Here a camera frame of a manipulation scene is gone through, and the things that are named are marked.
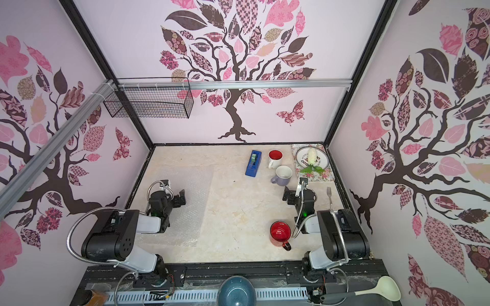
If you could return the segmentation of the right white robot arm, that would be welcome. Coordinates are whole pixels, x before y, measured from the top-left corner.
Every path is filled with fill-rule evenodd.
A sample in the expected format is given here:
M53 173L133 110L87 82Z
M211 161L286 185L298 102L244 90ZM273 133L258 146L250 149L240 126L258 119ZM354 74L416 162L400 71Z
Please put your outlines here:
M306 253L306 265L314 270L332 270L349 261L367 258L369 242L354 213L349 209L333 209L332 190L327 189L329 210L315 210L316 193L300 187L286 187L283 201L295 207L297 217L292 239L300 234L319 234L322 247Z

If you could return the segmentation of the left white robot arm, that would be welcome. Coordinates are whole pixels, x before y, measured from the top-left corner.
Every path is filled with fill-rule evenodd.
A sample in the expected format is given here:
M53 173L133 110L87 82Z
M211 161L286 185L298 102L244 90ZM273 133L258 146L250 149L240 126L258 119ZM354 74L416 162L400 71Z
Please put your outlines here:
M119 265L141 274L165 274L162 257L143 250L135 239L138 234L165 233L170 227L172 210L183 205L185 190L173 196L168 191L156 191L149 197L147 214L139 210L101 212L82 243L81 257L98 265Z

